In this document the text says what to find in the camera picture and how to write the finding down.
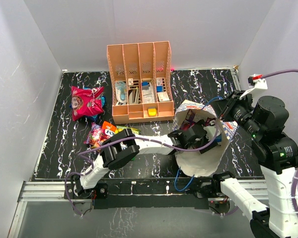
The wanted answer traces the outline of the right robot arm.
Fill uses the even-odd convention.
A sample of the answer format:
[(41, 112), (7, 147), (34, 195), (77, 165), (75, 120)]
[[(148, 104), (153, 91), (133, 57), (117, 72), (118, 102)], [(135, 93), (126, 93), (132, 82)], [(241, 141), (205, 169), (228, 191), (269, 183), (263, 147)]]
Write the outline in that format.
[(273, 96), (252, 96), (235, 90), (227, 98), (211, 102), (219, 120), (235, 121), (252, 139), (251, 148), (264, 175), (269, 206), (244, 189), (231, 172), (213, 175), (212, 193), (228, 196), (248, 218), (256, 238), (298, 238), (298, 146), (284, 132), (289, 112)]

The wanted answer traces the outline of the blue snack box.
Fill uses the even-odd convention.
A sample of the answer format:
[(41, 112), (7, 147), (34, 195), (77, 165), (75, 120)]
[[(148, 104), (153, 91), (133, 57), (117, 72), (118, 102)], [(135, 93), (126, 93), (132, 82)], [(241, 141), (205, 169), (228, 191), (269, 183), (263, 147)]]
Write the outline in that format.
[(221, 144), (224, 139), (225, 139), (225, 136), (223, 136), (221, 133), (219, 133), (215, 138), (215, 142), (218, 144)]

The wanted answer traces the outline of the blue checkered paper bag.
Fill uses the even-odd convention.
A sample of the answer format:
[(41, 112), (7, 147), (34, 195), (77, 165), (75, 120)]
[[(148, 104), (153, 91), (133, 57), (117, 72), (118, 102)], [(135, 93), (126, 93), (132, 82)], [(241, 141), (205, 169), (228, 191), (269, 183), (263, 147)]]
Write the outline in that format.
[[(192, 148), (193, 141), (197, 138), (194, 135), (193, 129), (191, 127), (195, 124), (191, 124), (191, 127), (187, 130), (181, 130), (180, 127), (182, 123), (185, 122), (185, 117), (189, 110), (204, 110), (215, 116), (214, 119), (208, 121), (203, 126), (216, 126), (216, 134), (213, 139), (204, 146), (204, 149), (194, 152), (181, 152), (175, 156), (177, 165), (179, 167), (174, 182), (174, 187), (176, 191), (183, 192), (189, 188), (192, 184), (194, 178), (198, 177), (208, 177), (212, 175), (218, 168), (222, 156), (227, 149), (230, 141), (232, 140), (236, 130), (236, 122), (223, 122), (217, 119), (216, 113), (210, 103), (201, 104), (192, 102), (189, 100), (184, 100), (181, 105), (176, 109), (175, 117), (173, 120), (173, 130), (178, 130), (181, 135), (186, 135), (190, 139), (189, 149)], [(221, 130), (222, 135), (225, 136), (221, 145), (214, 142), (217, 136), (218, 129)]]

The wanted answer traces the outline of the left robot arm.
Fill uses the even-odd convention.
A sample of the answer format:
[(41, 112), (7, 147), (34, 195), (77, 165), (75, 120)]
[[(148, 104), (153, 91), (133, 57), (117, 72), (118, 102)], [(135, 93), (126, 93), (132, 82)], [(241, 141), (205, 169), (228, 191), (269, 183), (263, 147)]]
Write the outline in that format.
[(175, 130), (163, 136), (136, 135), (131, 129), (123, 129), (107, 139), (100, 147), (87, 150), (78, 155), (89, 160), (90, 153), (96, 153), (95, 160), (83, 173), (74, 175), (74, 195), (87, 198), (97, 183), (111, 170), (124, 167), (140, 154), (161, 154), (182, 156), (202, 153), (216, 146), (219, 136), (218, 125), (202, 126), (195, 124), (186, 130)]

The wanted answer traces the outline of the purple snack packet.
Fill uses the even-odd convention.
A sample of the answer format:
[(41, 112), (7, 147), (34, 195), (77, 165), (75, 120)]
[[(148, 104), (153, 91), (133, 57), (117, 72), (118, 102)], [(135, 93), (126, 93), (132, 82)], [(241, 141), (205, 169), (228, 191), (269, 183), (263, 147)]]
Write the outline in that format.
[(190, 124), (205, 125), (208, 121), (214, 119), (215, 116), (204, 110), (189, 110), (185, 117), (185, 122)]

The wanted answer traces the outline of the green snack packet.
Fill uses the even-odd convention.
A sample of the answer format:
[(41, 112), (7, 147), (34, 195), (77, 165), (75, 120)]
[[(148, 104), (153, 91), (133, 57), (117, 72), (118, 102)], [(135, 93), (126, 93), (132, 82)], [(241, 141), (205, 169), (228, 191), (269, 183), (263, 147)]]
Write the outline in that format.
[(127, 126), (121, 126), (121, 125), (117, 125), (116, 126), (116, 130), (115, 130), (115, 133), (119, 133), (123, 130), (130, 130), (133, 134), (136, 134), (136, 135), (140, 135), (141, 134), (141, 131), (139, 129), (136, 129), (136, 128), (132, 128), (132, 127), (127, 127)]

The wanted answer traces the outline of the small pink snack packet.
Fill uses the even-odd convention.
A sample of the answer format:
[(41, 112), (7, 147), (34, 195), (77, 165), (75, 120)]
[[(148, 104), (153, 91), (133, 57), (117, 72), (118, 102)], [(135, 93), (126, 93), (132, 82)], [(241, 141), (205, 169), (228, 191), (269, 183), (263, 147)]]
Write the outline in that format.
[(189, 122), (184, 122), (184, 123), (182, 123), (180, 129), (181, 129), (181, 130), (187, 130), (187, 129), (189, 129), (190, 127), (191, 127), (191, 123), (189, 123)]

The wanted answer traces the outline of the purple Fox's candy bag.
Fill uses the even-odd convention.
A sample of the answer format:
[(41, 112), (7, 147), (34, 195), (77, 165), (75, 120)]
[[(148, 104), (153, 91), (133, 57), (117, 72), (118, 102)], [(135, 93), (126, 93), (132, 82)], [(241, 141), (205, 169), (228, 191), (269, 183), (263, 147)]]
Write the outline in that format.
[(91, 124), (91, 130), (87, 135), (84, 144), (95, 145), (102, 135), (102, 127), (96, 123)]

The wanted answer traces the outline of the orange Fox's candy bag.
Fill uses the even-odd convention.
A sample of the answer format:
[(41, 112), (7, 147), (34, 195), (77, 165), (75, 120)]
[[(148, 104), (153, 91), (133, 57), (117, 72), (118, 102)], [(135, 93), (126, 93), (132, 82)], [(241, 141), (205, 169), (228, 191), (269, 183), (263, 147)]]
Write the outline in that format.
[(100, 131), (98, 132), (95, 146), (99, 147), (99, 146), (103, 145), (103, 143), (107, 139), (111, 138), (115, 134), (116, 128), (117, 127), (115, 125), (105, 121), (102, 124)]

